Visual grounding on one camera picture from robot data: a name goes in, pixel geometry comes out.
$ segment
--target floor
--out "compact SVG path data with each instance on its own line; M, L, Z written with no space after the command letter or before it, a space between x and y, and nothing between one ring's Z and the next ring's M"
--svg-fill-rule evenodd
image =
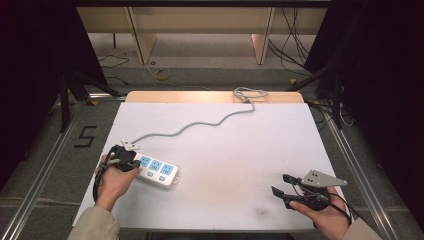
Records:
M284 35L271 36L278 47L286 38ZM185 90L187 87L182 86L187 85L231 90L237 84L283 91L291 85L291 80L305 78L296 72L308 74L295 64L283 62L283 66L281 59L271 51L267 52L265 64L258 65L249 35L159 35L146 66L139 64L130 35L118 34L116 49L112 34L90 34L90 39L99 60L104 58L100 64L104 66L109 86L123 93L142 89ZM301 40L305 48L310 49L314 36L301 36ZM301 62L294 41L289 41L285 50ZM151 73L158 69L170 70L171 78L167 83L172 84L164 85L153 80ZM301 90L306 100L315 99L315 87L316 83ZM93 95L101 94L95 88L87 89ZM28 150L28 158L0 193L1 229L6 230L13 218L21 217L21 228L17 230L19 239L66 239L96 166L99 150L103 148L122 100L97 99L90 104L71 101L72 127L64 134L59 133L60 108L58 105L52 107L37 141ZM356 124L349 126L352 118L346 117L340 131L327 115L313 108L311 113L337 177L351 183L344 189L347 201L381 236L390 236L387 239L424 239L422 230L384 171L378 168L360 127ZM86 139L79 138L84 129L95 139L90 147L78 148L76 145L87 144ZM358 167L362 172L359 176L352 171ZM366 180L365 186L358 177ZM37 185L39 193L31 207L23 211L26 215L18 216L17 213L22 212L22 202L31 196ZM292 235L298 240L324 239L319 232ZM121 231L121 239L146 239L147 236L135 229ZM160 237L160 234L153 236L155 239ZM178 235L168 237L175 239Z

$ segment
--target gray cable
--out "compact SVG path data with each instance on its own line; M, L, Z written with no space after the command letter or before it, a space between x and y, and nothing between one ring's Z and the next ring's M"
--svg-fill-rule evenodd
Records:
M259 96L249 96L246 95L244 93L242 93L241 91L251 91L251 92L257 92L259 93ZM251 113L255 111L255 104L253 103L253 101L251 100L251 98L260 98L260 97L265 97L268 95L268 93L266 91L263 90L254 90L254 89L250 89L250 88L244 88L244 87L239 87L236 88L233 91L234 96L236 96L237 98L239 98L242 102L249 102L250 105L252 106L252 108L250 110L244 110L244 111L237 111L237 112L233 112L228 114L227 116L225 116L223 119L221 119L221 121L217 122L217 123L207 123L207 122L193 122L190 123L188 125L186 125L185 127L183 127L181 130L179 130L176 133L171 133L171 134L164 134L164 133L150 133L147 135L144 135L142 137L137 138L136 140L132 141L131 144L135 144L143 139L149 138L149 137L175 137L180 135L182 132L184 132L186 129L195 126L195 125L207 125L207 126L219 126L221 125L227 118L236 115L236 114L243 114L243 113Z

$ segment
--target sleeve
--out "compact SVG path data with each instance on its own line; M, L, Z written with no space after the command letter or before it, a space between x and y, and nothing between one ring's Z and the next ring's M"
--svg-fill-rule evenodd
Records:
M380 236L375 233L362 219L355 220L343 236L343 240L381 240Z
M87 208L78 219L68 240L118 239L120 225L112 214L98 206Z

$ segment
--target power strip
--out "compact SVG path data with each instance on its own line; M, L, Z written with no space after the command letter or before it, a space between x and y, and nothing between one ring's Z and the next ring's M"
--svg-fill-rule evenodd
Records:
M178 183L177 166L140 153L137 153L134 159L140 160L140 173L137 178L168 189Z

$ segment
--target desk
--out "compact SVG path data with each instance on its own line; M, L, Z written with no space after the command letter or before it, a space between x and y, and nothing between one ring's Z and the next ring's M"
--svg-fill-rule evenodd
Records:
M146 231L295 232L311 221L287 210L271 186L294 194L282 174L311 169L334 175L313 118L299 93L270 93L253 113L218 127L194 126L173 138L149 138L146 155L179 167L180 180L164 190L135 180L113 215L124 228ZM194 121L217 122L250 109L232 92L133 92L115 118L103 153L151 132L172 133ZM90 183L79 214L93 205Z

